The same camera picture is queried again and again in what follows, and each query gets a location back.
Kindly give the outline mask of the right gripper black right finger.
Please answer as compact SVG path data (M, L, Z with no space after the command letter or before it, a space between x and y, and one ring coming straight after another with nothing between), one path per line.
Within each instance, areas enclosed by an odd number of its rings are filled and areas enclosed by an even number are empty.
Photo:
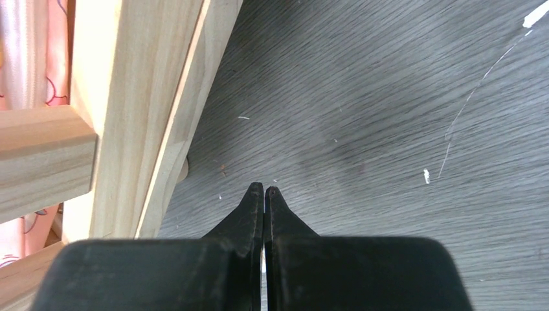
M270 310L471 310L452 256L413 236L321 236L265 193Z

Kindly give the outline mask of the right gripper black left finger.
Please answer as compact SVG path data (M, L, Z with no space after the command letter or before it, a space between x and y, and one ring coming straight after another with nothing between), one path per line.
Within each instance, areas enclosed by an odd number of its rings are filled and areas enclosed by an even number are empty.
M53 260L33 310L259 310L264 191L199 239L81 240Z

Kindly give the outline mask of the wooden slatted pet bed frame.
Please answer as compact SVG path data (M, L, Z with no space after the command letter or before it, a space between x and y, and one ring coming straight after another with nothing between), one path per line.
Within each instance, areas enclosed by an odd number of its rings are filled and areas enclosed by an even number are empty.
M1 267L2 310L68 244L157 235L242 6L68 2L69 103L1 110L1 222L65 208L59 241Z

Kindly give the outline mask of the pink printed cushion with ties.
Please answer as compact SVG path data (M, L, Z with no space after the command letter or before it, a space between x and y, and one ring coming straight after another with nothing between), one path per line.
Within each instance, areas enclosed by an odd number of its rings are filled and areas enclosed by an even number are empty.
M69 2L1 2L1 110L69 103ZM59 205L1 224L1 267L43 249Z

